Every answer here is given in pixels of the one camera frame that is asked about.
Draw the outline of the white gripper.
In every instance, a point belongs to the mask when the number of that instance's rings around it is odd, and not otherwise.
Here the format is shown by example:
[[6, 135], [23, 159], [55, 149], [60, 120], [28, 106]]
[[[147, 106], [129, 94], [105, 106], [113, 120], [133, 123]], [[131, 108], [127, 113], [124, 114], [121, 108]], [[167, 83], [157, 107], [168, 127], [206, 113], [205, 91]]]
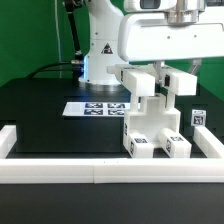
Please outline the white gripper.
[[126, 15], [119, 28], [118, 54], [127, 62], [156, 61], [156, 82], [170, 85], [164, 60], [192, 59], [188, 73], [196, 75], [202, 60], [224, 56], [224, 11], [205, 11], [199, 21], [172, 26], [164, 13]]

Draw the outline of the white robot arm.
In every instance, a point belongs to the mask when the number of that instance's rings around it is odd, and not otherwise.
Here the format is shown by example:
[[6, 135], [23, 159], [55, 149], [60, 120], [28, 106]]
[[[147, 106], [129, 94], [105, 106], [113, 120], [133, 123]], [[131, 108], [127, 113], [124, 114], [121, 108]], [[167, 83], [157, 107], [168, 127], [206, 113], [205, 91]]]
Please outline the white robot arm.
[[206, 0], [85, 0], [90, 19], [90, 50], [81, 81], [117, 86], [106, 68], [143, 61], [224, 56], [224, 6]]

